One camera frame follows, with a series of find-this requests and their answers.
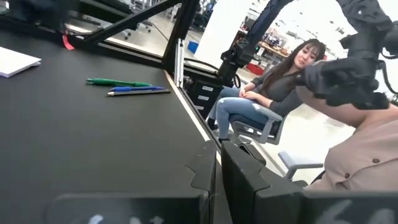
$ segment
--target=woman's hand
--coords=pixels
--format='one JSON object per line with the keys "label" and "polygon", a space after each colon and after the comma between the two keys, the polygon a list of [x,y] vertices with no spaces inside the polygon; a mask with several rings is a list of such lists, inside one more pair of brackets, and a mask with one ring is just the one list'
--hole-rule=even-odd
{"label": "woman's hand", "polygon": [[246,94],[246,90],[244,90],[244,88],[239,90],[239,97],[240,98],[244,98],[245,94]]}
{"label": "woman's hand", "polygon": [[247,91],[247,92],[245,92],[244,97],[245,97],[246,99],[249,99],[249,100],[256,100],[256,99],[258,99],[258,96],[259,96],[259,95],[260,95],[260,94],[255,93],[255,92],[253,92],[253,91]]}

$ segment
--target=blue bin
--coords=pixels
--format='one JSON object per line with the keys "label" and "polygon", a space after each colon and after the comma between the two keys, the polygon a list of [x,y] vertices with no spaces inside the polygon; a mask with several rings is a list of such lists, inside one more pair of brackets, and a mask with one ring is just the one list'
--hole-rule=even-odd
{"label": "blue bin", "polygon": [[188,44],[188,50],[191,51],[192,53],[195,53],[198,49],[199,44],[194,42],[194,41],[190,41]]}

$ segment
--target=red object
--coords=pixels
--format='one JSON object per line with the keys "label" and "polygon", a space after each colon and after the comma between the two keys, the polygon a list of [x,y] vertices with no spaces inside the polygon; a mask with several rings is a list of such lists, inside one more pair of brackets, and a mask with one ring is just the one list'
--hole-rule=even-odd
{"label": "red object", "polygon": [[71,44],[69,44],[68,36],[67,36],[67,35],[63,35],[63,36],[62,36],[62,40],[63,40],[64,46],[65,46],[68,50],[74,50],[74,49],[75,49]]}
{"label": "red object", "polygon": [[258,65],[254,65],[252,63],[249,63],[249,65],[246,66],[246,68],[253,74],[255,75],[262,75],[264,73],[264,69],[262,69]]}

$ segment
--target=blue pen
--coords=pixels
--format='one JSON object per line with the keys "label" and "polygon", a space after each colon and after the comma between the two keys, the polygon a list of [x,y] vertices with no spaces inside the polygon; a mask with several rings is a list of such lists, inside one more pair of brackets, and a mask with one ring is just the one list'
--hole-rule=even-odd
{"label": "blue pen", "polygon": [[121,86],[121,87],[114,87],[114,88],[110,89],[110,91],[113,91],[113,92],[138,91],[138,90],[164,90],[164,88],[160,87],[160,86],[142,86],[142,87]]}

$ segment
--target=chair armrest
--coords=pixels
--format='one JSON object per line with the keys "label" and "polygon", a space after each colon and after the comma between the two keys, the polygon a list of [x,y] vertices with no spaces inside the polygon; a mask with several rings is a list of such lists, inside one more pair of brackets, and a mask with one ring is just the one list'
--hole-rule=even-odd
{"label": "chair armrest", "polygon": [[256,111],[260,112],[261,114],[267,116],[269,119],[272,119],[274,121],[282,121],[283,117],[281,115],[273,112],[269,108],[266,108],[264,106],[258,105],[256,103],[253,103],[253,107]]}
{"label": "chair armrest", "polygon": [[324,160],[321,160],[320,158],[311,159],[308,157],[289,153],[287,151],[282,151],[278,153],[278,156],[288,170],[322,168],[324,162]]}

